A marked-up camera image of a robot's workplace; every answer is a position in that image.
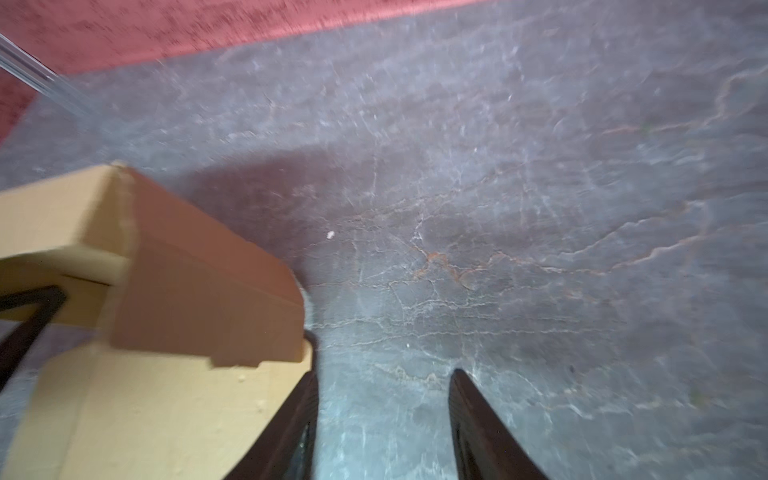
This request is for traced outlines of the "brown cardboard box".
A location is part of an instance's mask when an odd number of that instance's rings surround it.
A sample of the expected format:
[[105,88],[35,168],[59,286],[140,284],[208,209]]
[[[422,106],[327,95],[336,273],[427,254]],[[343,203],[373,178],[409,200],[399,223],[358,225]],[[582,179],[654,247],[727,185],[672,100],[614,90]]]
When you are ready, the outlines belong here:
[[94,336],[40,368],[5,479],[225,479],[313,348],[289,267],[125,165],[1,194],[1,297]]

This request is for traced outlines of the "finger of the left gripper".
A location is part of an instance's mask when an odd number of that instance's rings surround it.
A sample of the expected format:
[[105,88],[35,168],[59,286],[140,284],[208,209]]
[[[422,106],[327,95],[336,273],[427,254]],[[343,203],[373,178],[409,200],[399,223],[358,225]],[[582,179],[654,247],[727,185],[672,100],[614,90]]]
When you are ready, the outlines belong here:
[[22,360],[67,300],[57,285],[25,290],[1,297],[1,311],[34,305],[36,309],[1,341],[1,389],[4,389]]

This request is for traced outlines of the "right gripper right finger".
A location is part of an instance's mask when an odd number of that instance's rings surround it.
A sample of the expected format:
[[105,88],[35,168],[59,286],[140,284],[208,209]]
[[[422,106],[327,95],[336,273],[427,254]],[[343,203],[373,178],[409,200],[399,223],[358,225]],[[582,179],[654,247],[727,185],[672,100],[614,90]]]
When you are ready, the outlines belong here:
[[460,480],[547,480],[462,369],[451,375],[448,406]]

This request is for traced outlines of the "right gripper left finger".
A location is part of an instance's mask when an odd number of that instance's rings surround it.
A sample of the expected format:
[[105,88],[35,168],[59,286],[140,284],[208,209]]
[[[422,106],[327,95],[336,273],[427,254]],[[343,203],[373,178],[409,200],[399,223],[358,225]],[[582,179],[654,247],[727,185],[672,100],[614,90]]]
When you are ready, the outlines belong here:
[[318,405],[318,379],[310,370],[225,479],[310,479]]

